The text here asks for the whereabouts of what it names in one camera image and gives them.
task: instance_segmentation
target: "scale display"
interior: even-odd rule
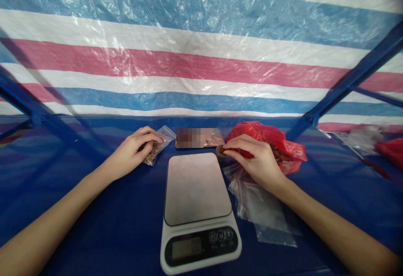
[[[230,226],[172,237],[165,247],[165,261],[170,267],[234,253],[238,236]]]
[[[202,253],[202,240],[200,237],[181,240],[172,243],[172,260],[177,260]]]

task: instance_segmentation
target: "blue metal frame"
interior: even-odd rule
[[[389,95],[384,95],[384,94],[379,93],[379,92],[370,91],[370,90],[360,88],[360,87],[356,87],[356,86],[351,86],[350,90],[358,92],[358,93],[361,93],[362,95],[373,97],[373,98],[375,98],[377,100],[381,100],[381,101],[383,101],[385,103],[388,103],[388,104],[403,108],[403,101],[398,99],[398,98],[396,98],[396,97],[391,97]]]
[[[44,126],[84,157],[91,160],[95,158],[95,163],[100,164],[105,160],[105,156],[96,152],[94,147],[91,147],[63,121],[50,114],[41,103],[18,86],[6,73],[7,71],[0,67],[0,95],[22,113],[29,116],[33,126]]]
[[[16,133],[18,130],[22,129],[31,129],[32,128],[32,122],[30,119],[26,120],[25,122],[22,122],[21,124],[18,124],[14,128],[11,128],[10,130],[4,132],[3,134],[0,135],[0,141],[3,139],[6,139],[10,135]]]
[[[357,64],[357,66],[350,70],[338,83],[336,83],[328,94],[304,115],[304,118],[310,124],[317,126],[319,118],[326,114],[352,91],[403,108],[403,102],[400,99],[358,87],[402,49],[403,21],[396,25],[388,35]]]

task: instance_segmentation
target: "clear plastic bag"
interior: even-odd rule
[[[256,184],[239,164],[224,168],[224,174],[231,181],[228,190],[236,198],[237,216],[254,223],[258,241],[297,247],[293,234],[301,233],[289,226],[277,198]]]
[[[149,166],[154,166],[155,160],[157,159],[157,155],[162,150],[164,150],[164,148],[168,146],[171,141],[173,141],[176,138],[175,133],[173,133],[173,131],[169,129],[167,126],[163,126],[161,129],[157,130],[157,134],[162,139],[162,144],[158,142],[153,143],[151,152],[146,156],[146,158],[143,161],[143,163]]]
[[[375,145],[384,140],[383,133],[388,126],[361,126],[356,127],[350,133],[333,133],[350,148],[354,148],[361,155],[379,155]]]

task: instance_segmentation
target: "red stripe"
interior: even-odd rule
[[[168,76],[286,87],[331,88],[348,69],[254,62],[133,49],[0,39],[25,67],[103,76]],[[403,92],[403,74],[376,73],[363,86]]]
[[[25,83],[19,85],[27,90],[40,103],[57,102],[61,104],[61,101],[55,98],[54,95],[47,91],[41,84]]]
[[[328,132],[349,132],[351,129],[362,126],[373,126],[369,124],[343,124],[343,123],[319,123],[318,129]],[[388,125],[389,133],[403,133],[403,125]]]

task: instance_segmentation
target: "white scale body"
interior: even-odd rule
[[[234,260],[242,241],[213,153],[168,163],[160,262],[167,275]]]

